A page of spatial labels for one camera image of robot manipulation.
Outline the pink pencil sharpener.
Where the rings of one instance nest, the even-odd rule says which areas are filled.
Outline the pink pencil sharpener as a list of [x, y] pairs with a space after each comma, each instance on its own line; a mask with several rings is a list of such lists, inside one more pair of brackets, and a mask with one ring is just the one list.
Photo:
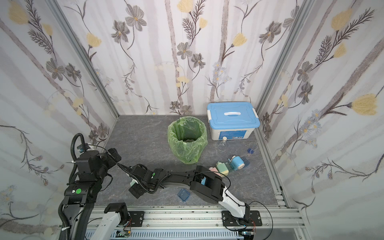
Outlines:
[[221, 173], [217, 170], [217, 168], [210, 167], [209, 170], [220, 177], [222, 176]]

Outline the green yellow pencil sharpener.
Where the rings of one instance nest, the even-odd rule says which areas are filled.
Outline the green yellow pencil sharpener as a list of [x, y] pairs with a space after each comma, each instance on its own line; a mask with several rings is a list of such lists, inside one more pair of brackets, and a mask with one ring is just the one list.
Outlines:
[[216, 169], [222, 176], [227, 176], [229, 174], [228, 167], [225, 163], [217, 162]]

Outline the blue sharpener with crank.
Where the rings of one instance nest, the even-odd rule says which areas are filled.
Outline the blue sharpener with crank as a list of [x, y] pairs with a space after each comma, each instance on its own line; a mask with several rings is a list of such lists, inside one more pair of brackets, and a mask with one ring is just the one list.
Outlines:
[[239, 156], [233, 156], [232, 158], [228, 159], [228, 161], [231, 168], [235, 171], [241, 170], [242, 168], [245, 167], [244, 161]]

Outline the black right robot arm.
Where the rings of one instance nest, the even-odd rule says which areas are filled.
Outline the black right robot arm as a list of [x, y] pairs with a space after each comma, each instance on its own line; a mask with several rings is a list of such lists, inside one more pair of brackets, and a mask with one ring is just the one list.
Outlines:
[[134, 181], [129, 191], [139, 199], [145, 193], [155, 194], [160, 188], [168, 186], [188, 187], [191, 192], [203, 201], [210, 204], [219, 204], [223, 211], [223, 226], [232, 232], [245, 231], [250, 227], [263, 225], [260, 213], [252, 211], [251, 206], [240, 201], [230, 191], [232, 185], [224, 183], [224, 178], [217, 171], [211, 171], [203, 166], [197, 166], [195, 170], [187, 172], [172, 172], [164, 169], [149, 170], [142, 164], [127, 167], [117, 164]]

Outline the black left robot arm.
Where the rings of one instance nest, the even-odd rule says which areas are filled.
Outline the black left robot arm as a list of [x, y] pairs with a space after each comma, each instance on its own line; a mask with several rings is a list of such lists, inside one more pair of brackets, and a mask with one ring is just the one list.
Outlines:
[[58, 208], [62, 221], [59, 239], [83, 240], [104, 178], [108, 175], [108, 170], [121, 161], [122, 157], [115, 148], [104, 153], [88, 150], [81, 133], [73, 137], [70, 152], [74, 166], [64, 199]]

